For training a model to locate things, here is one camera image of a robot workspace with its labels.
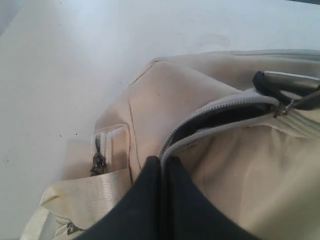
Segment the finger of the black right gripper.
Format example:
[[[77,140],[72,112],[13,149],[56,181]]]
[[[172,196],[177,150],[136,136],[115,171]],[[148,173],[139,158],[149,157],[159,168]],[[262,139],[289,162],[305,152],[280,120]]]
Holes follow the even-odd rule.
[[[302,89],[293,90],[292,93],[299,98],[294,99],[294,109],[298,110],[314,110],[320,107],[320,89]]]

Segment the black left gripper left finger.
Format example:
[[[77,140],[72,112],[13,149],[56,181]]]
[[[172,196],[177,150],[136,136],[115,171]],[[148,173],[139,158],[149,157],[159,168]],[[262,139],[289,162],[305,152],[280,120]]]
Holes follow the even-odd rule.
[[[160,240],[160,160],[149,156],[125,196],[77,240]]]

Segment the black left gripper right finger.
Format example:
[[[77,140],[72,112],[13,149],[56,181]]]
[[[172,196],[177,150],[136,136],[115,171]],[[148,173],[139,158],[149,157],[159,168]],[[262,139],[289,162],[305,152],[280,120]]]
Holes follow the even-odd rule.
[[[165,240],[255,240],[201,193],[177,156],[162,170],[162,234]]]

